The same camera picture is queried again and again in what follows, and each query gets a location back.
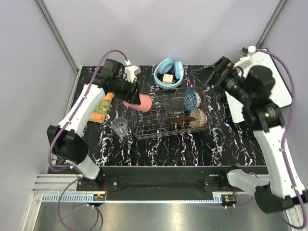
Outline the pink plastic cup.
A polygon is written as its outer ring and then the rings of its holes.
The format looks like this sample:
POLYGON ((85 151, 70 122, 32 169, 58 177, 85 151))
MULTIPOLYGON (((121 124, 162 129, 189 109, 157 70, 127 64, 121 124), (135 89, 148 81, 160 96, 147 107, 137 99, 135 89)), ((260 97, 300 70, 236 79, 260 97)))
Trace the pink plastic cup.
POLYGON ((140 94, 141 104, 130 104, 128 102, 123 102, 124 106, 128 108, 135 109, 141 112, 148 112, 152 106, 152 98, 150 95, 140 94))

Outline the blue patterned bowl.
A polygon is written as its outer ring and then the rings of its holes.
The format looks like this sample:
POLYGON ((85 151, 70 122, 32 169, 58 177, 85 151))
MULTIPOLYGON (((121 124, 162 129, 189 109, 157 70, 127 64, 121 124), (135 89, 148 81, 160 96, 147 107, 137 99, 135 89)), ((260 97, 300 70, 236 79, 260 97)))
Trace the blue patterned bowl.
POLYGON ((191 111, 192 109, 198 108, 200 106, 201 97, 197 92, 193 90, 188 90, 184 95, 184 104, 185 108, 188 111, 191 111))

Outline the clear drinking glass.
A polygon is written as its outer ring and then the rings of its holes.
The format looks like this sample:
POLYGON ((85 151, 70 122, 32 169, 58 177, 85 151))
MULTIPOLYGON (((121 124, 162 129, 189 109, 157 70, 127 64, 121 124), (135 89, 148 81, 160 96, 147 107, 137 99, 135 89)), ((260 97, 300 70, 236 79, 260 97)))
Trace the clear drinking glass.
POLYGON ((119 137, 125 137, 128 134, 128 122, 123 117, 115 118, 112 121, 111 127, 119 137))

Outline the clear glass plate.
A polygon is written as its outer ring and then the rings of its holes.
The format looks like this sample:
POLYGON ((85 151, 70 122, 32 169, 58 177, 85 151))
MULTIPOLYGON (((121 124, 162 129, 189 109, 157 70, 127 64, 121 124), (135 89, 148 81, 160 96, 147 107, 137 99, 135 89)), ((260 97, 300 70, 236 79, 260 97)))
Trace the clear glass plate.
POLYGON ((165 104, 165 110, 170 114, 180 114, 186 110, 186 99, 175 97, 165 104))

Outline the beige patterned bowl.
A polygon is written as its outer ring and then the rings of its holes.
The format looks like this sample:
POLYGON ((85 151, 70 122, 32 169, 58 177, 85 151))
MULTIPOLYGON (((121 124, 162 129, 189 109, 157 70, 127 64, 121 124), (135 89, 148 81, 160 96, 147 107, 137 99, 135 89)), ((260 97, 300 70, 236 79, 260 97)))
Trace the beige patterned bowl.
POLYGON ((190 122, 191 128, 202 127, 207 123, 206 114, 199 108, 192 109, 192 111, 190 112, 190 117, 195 118, 194 121, 190 122))

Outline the red floral plate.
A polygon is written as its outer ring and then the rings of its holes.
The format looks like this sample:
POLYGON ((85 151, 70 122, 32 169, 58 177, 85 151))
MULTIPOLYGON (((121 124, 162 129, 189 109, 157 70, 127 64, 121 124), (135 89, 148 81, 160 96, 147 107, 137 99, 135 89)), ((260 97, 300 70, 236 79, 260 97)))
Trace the red floral plate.
POLYGON ((195 121, 195 117, 191 116, 182 116, 182 117, 175 117, 167 121, 167 124, 177 124, 177 123, 189 123, 195 121))

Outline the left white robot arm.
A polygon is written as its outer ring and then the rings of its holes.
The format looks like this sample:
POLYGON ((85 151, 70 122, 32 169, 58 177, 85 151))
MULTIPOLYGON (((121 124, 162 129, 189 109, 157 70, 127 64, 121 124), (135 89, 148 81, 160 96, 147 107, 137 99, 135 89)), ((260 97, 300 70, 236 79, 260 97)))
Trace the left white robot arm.
POLYGON ((100 168, 90 158, 88 145, 81 135, 94 109, 108 93, 113 93, 125 102, 141 104, 137 82, 140 72, 140 67, 132 65, 130 61, 122 64, 106 59, 103 67, 98 67, 89 83, 83 87, 82 94, 64 119, 47 129, 49 155, 54 154, 75 167, 88 178, 87 185, 95 191, 103 187, 104 179, 99 176, 100 168))

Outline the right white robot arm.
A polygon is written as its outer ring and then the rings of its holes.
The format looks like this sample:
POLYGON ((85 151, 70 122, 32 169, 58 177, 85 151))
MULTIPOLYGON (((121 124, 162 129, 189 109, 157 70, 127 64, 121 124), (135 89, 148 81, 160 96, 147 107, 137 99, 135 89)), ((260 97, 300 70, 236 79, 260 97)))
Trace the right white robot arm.
POLYGON ((286 124, 280 107, 270 99, 275 85, 272 70, 254 65, 242 77, 240 67, 228 58, 214 65, 196 69, 193 76, 204 85, 224 91, 239 101, 245 122, 253 131, 267 166, 269 180, 261 180, 232 167, 218 179, 219 187, 229 191, 236 187, 254 197, 265 213, 276 213, 308 202, 308 191, 296 174, 285 141, 286 124))

